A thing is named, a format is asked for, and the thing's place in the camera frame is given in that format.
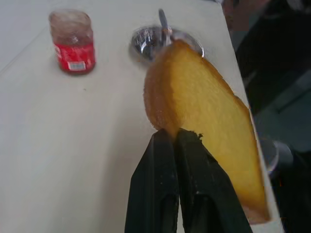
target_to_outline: jar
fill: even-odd
[[[60,68],[72,74],[89,73],[95,66],[89,16],[82,11],[63,9],[53,11],[49,21]]]

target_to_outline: spoon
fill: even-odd
[[[169,27],[167,23],[167,19],[165,17],[163,9],[159,9],[159,18],[162,26],[162,35],[161,41],[163,43],[162,46],[167,46],[172,43],[171,36],[172,36],[172,29]]]

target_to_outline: stainless steel bowl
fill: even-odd
[[[172,28],[171,36],[174,40],[181,39],[190,47],[204,57],[204,49],[200,43],[188,33]],[[134,32],[131,46],[145,60],[153,61],[156,55],[165,46],[163,42],[163,28],[160,26],[149,26],[140,28]]]

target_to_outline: white tabletop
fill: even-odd
[[[87,76],[59,70],[48,27],[0,73],[0,232],[121,233],[130,178],[155,130],[143,104],[146,68],[131,59],[133,30],[173,27],[205,47],[233,91],[247,99],[221,6],[201,0],[89,0],[97,66]],[[279,233],[273,220],[255,233]],[[178,232],[183,232],[181,216]]]

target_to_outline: slice of cake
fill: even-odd
[[[248,108],[218,71],[186,43],[175,41],[147,72],[146,113],[173,137],[179,128],[202,142],[231,179],[251,223],[269,220],[259,153]]]

